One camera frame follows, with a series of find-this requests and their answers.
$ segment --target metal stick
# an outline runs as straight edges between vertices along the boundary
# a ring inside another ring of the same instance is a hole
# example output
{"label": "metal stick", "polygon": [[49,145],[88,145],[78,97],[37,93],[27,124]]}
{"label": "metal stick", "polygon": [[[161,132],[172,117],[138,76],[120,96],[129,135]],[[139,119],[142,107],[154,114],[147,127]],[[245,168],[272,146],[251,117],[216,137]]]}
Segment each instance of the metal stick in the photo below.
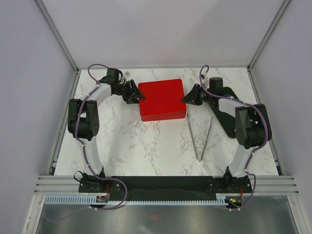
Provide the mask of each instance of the metal stick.
{"label": "metal stick", "polygon": [[205,149],[206,149],[206,146],[207,146],[207,142],[208,142],[208,137],[209,137],[209,132],[210,132],[210,129],[211,129],[212,121],[213,121],[213,118],[211,117],[210,118],[210,123],[209,123],[209,129],[208,129],[208,133],[207,133],[207,137],[206,137],[206,142],[205,142],[205,145],[204,145],[204,148],[203,148],[203,152],[201,153],[201,157],[200,157],[199,162],[203,159],[203,156],[204,156],[204,153],[205,153]]}
{"label": "metal stick", "polygon": [[191,134],[191,138],[192,138],[192,142],[193,142],[193,148],[194,148],[194,151],[195,151],[195,157],[196,157],[197,162],[199,162],[198,154],[197,154],[197,150],[196,150],[196,146],[195,146],[195,140],[194,140],[194,136],[193,136],[193,132],[192,132],[192,128],[191,128],[191,121],[190,121],[189,113],[186,114],[186,118],[187,118],[187,123],[189,125],[189,130],[190,130],[190,134]]}

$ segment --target aluminum frame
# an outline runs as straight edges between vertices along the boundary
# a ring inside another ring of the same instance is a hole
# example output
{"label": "aluminum frame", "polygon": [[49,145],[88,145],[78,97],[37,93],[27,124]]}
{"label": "aluminum frame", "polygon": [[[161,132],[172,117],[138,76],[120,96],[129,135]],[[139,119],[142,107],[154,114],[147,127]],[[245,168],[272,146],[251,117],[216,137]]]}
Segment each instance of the aluminum frame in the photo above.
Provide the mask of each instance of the aluminum frame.
{"label": "aluminum frame", "polygon": [[[67,103],[69,102],[70,99],[74,98],[75,92],[78,86],[79,78],[80,78],[81,71],[75,73],[75,77],[73,79],[73,84],[72,84],[72,89],[70,91],[69,97],[67,99]],[[51,151],[50,159],[49,159],[49,164],[46,170],[46,174],[50,175],[52,167],[54,166],[55,162],[57,162],[57,159],[59,157],[59,152],[60,148],[62,146],[62,141],[64,138],[64,134],[66,131],[66,125],[67,125],[67,117],[68,117],[68,105],[66,105],[63,114],[63,118],[58,126],[58,135],[54,141],[53,148]]]}
{"label": "aluminum frame", "polygon": [[[256,101],[260,102],[260,96],[257,91],[256,84],[254,82],[254,78],[251,73],[251,69],[254,67],[258,57],[262,53],[264,47],[266,46],[267,42],[271,38],[277,24],[280,22],[282,16],[284,15],[287,7],[289,6],[292,0],[284,0],[281,4],[280,8],[278,9],[273,21],[271,22],[265,36],[263,37],[260,45],[258,46],[253,58],[251,59],[248,66],[242,65],[241,67],[246,67],[248,71],[248,75],[250,77],[250,81],[253,87],[253,91],[256,97]],[[78,68],[74,59],[72,58],[69,50],[67,49],[66,44],[64,43],[58,29],[53,23],[51,16],[48,13],[44,3],[42,0],[34,0],[36,6],[40,10],[44,20],[46,21],[49,29],[51,30],[53,36],[55,37],[57,43],[59,44],[60,48],[62,49],[64,55],[66,56],[67,60],[71,64],[73,70],[75,71],[76,75],[73,81],[73,87],[70,92],[69,99],[73,98],[76,92],[76,88],[78,85],[78,80],[80,76],[80,70],[84,68]],[[238,66],[211,66],[211,67],[238,67]],[[66,120],[67,120],[67,110],[68,107],[64,110],[63,120],[58,128],[58,136],[56,138],[55,144],[53,146],[53,151],[51,153],[51,160],[47,169],[47,174],[51,172],[51,168],[53,164],[56,162],[61,143],[64,136],[64,131],[66,129]],[[274,146],[274,140],[271,140],[270,146],[273,152],[273,157],[278,160],[277,152]],[[52,176],[52,175],[43,175],[39,176],[33,200],[31,203],[31,207],[28,212],[28,216],[24,225],[23,233],[24,234],[33,234],[36,232],[39,218],[42,212],[42,207],[44,204],[45,196],[46,195],[85,195],[78,193],[78,186],[79,184],[72,178],[72,176]],[[257,187],[255,196],[272,196],[272,195],[287,195],[289,202],[292,208],[292,214],[294,216],[298,231],[300,234],[312,233],[311,228],[309,226],[309,221],[307,220],[307,216],[304,213],[303,205],[301,203],[301,198],[298,192],[298,188],[296,186],[295,180],[292,176],[257,176]]]}
{"label": "aluminum frame", "polygon": [[257,62],[261,52],[263,51],[265,45],[267,44],[267,42],[269,41],[269,39],[271,38],[275,28],[277,27],[278,23],[280,22],[282,16],[284,15],[286,9],[288,8],[289,4],[291,3],[292,0],[284,0],[283,3],[281,4],[281,6],[279,7],[272,23],[270,24],[266,34],[264,35],[260,45],[258,46],[252,60],[250,61],[248,68],[252,69],[255,65],[255,63]]}
{"label": "aluminum frame", "polygon": [[42,17],[44,18],[45,22],[47,23],[47,26],[49,27],[51,33],[53,34],[54,38],[56,39],[58,45],[60,46],[61,50],[63,51],[64,55],[66,56],[68,62],[70,63],[70,65],[72,66],[73,70],[75,72],[78,72],[79,69],[76,66],[76,63],[73,59],[73,57],[71,56],[69,50],[67,49],[67,46],[65,44],[65,42],[63,41],[58,29],[56,28],[47,8],[45,7],[44,3],[42,2],[42,0],[34,0],[35,5],[37,6],[37,8],[39,9]]}

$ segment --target black mounting bracket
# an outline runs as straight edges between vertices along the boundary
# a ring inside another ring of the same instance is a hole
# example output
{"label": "black mounting bracket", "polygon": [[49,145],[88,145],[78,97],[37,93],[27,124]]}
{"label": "black mounting bracket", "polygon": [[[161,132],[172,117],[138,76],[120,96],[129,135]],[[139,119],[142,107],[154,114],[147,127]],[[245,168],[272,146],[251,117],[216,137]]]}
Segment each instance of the black mounting bracket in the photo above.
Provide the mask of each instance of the black mounting bracket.
{"label": "black mounting bracket", "polygon": [[[101,173],[98,175],[101,178],[105,178],[104,169],[102,168]],[[94,175],[82,174],[79,185],[79,193],[105,193],[106,186],[109,180],[100,180]]]}

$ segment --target metal rod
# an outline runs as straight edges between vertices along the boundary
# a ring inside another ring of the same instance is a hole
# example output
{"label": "metal rod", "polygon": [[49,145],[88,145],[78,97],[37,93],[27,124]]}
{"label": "metal rod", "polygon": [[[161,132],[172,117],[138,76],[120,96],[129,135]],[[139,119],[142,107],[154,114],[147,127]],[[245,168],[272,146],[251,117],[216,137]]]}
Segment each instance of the metal rod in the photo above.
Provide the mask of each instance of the metal rod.
{"label": "metal rod", "polygon": [[52,152],[50,155],[50,160],[49,160],[50,163],[49,163],[48,168],[46,170],[47,175],[49,175],[51,172],[54,160],[56,160],[59,156],[60,147],[62,145],[64,133],[66,131],[67,116],[68,116],[68,101],[75,96],[75,92],[76,92],[76,89],[78,86],[79,77],[80,77],[80,71],[75,75],[75,77],[73,79],[72,89],[70,91],[69,97],[68,97],[67,102],[66,102],[66,107],[65,107],[64,112],[63,112],[63,119],[60,122],[60,125],[58,127],[58,135],[57,135],[56,140],[54,141],[54,145],[53,145]]}
{"label": "metal rod", "polygon": [[192,138],[193,148],[194,148],[194,151],[195,151],[195,157],[196,157],[197,162],[200,162],[200,160],[198,158],[196,146],[195,146],[195,140],[194,140],[194,136],[193,136],[193,132],[192,132],[192,127],[191,127],[191,121],[190,121],[189,113],[186,114],[186,118],[187,118],[187,123],[188,123],[188,126],[189,126],[191,138]]}
{"label": "metal rod", "polygon": [[209,129],[208,129],[208,133],[207,133],[205,145],[204,145],[204,148],[203,148],[203,152],[201,153],[200,161],[203,159],[203,156],[204,156],[204,153],[205,153],[205,149],[206,149],[206,146],[207,146],[207,142],[208,142],[208,137],[209,137],[209,133],[210,133],[212,121],[213,121],[213,118],[211,117],[211,118],[210,118],[210,123],[209,123]]}
{"label": "metal rod", "polygon": [[48,10],[46,9],[45,5],[43,4],[43,2],[41,0],[34,0],[34,3],[38,7],[42,17],[46,21],[50,31],[53,34],[53,36],[57,40],[57,43],[60,46],[61,50],[63,51],[64,55],[66,56],[68,62],[71,64],[73,70],[75,72],[77,72],[78,71],[78,67],[76,66],[76,63],[75,63],[74,59],[72,58],[72,56],[69,53],[69,50],[67,49],[67,47],[66,47],[62,37],[60,36],[60,33],[59,33],[58,29],[56,28],[55,24],[53,23],[53,20],[52,20],[52,18],[50,16]]}
{"label": "metal rod", "polygon": [[267,44],[267,42],[269,41],[270,37],[272,36],[274,30],[276,29],[277,24],[279,23],[281,17],[283,16],[283,14],[285,13],[285,10],[287,9],[287,7],[289,6],[289,3],[292,0],[284,0],[283,3],[281,4],[281,6],[279,7],[272,23],[270,24],[266,34],[264,35],[260,45],[258,46],[251,62],[249,63],[249,68],[252,69],[254,67],[254,64],[256,63],[256,61],[259,58],[259,55],[261,54],[262,50],[264,49],[265,45]]}

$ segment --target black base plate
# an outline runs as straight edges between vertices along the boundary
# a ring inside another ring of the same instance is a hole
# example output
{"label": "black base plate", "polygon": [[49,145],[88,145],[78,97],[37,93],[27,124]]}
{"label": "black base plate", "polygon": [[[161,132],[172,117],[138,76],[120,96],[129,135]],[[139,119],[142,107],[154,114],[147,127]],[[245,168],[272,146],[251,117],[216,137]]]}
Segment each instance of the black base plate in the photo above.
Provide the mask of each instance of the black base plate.
{"label": "black base plate", "polygon": [[[216,200],[215,194],[251,193],[247,184],[227,188],[224,179],[212,176],[113,176],[121,179],[128,189],[128,201],[201,201]],[[122,184],[111,181],[110,200],[120,201],[125,190]]]}

